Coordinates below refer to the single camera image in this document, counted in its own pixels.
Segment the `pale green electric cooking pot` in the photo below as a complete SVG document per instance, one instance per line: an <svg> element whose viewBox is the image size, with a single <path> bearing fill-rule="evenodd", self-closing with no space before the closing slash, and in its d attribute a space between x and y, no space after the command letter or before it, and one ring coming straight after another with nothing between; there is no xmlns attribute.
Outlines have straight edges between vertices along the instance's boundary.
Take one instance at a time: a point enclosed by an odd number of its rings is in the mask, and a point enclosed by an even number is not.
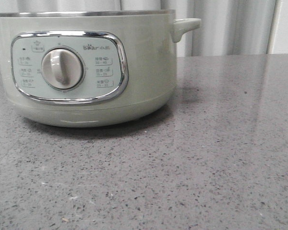
<svg viewBox="0 0 288 230"><path fill-rule="evenodd" d="M146 116L174 93L176 43L200 25L174 10L0 13L7 98L24 117L51 126Z"/></svg>

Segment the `white pleated curtain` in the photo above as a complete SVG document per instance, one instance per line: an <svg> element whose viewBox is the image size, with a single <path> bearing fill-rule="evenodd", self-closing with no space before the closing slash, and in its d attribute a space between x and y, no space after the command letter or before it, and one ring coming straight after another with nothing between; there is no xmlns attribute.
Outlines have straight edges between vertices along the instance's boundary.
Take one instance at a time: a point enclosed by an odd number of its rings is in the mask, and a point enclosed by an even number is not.
<svg viewBox="0 0 288 230"><path fill-rule="evenodd" d="M202 20L178 43L180 57L288 53L288 0L0 0L0 12L161 9Z"/></svg>

